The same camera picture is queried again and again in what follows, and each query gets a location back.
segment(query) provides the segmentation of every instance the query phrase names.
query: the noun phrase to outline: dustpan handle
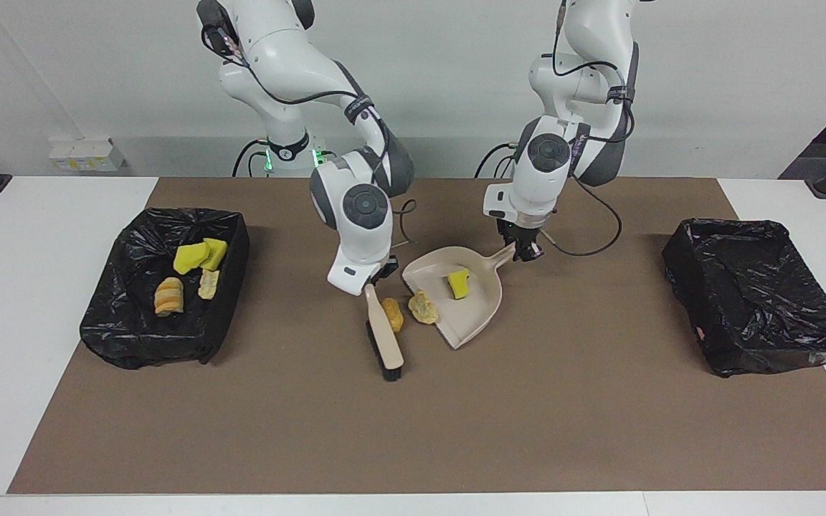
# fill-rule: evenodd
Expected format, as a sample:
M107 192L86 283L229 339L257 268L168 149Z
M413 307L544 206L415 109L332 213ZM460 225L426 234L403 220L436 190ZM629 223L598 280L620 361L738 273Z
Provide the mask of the dustpan handle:
M512 258L515 257L515 244L508 245L505 249L502 249L500 252L496 252L496 254L489 257L489 262L494 264L494 268L498 269L503 265L507 264L508 262L512 261Z

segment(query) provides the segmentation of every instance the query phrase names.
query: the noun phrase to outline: brush handle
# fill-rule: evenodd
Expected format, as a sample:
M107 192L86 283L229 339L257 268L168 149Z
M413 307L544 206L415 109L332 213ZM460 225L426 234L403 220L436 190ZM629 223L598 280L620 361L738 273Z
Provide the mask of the brush handle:
M365 301L368 302L368 323L371 324L371 333L374 334L374 342L378 346L378 353L381 353L384 368L400 369L404 365L404 356L400 353L397 337L391 330L391 323L387 320L387 314L378 302L374 285L371 283L365 285Z

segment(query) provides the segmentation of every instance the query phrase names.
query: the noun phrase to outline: food scrap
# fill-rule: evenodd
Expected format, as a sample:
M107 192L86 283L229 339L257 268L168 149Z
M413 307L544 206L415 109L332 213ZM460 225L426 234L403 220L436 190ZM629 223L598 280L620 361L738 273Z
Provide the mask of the food scrap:
M219 288L219 271L209 271L203 269L203 277L199 278L199 291L197 294L203 300L209 301L216 297L216 289Z
M381 301L381 308L384 308L384 314L387 315L387 320L391 323L391 330L394 333L400 333L404 327L404 314L400 311L400 304L397 303L393 297L385 297Z
M439 321L439 310L422 290L417 291L416 296L410 300L409 308L413 312L413 317L420 323L435 324Z
M155 290L155 314L168 317L173 313L184 313L184 283L169 277Z

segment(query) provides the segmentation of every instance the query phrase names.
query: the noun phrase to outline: beige dustpan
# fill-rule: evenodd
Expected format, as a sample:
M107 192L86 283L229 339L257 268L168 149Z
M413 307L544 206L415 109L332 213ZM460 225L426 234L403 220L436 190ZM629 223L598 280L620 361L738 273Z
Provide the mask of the beige dustpan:
M502 302L502 281L496 269L511 261L515 244L485 258L464 247L445 247L419 258L404 269L404 283L415 294L422 290L439 310L436 326L452 348L473 339L493 319ZM461 269L470 271L470 293L455 300L448 275Z

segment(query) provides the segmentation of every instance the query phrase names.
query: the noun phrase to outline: plastic bag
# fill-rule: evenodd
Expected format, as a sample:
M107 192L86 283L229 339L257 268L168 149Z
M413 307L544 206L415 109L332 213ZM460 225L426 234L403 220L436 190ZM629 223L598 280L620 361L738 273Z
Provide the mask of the plastic bag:
M782 224L685 220L662 256L717 375L826 365L826 294Z
M198 297L202 270L174 271L177 247L203 238L222 239L222 261L213 300ZM213 209L146 209L114 242L92 296L81 334L105 362L124 369L177 360L208 363L229 330L247 268L250 239L239 213ZM161 281L184 283L184 313L158 317L154 294Z

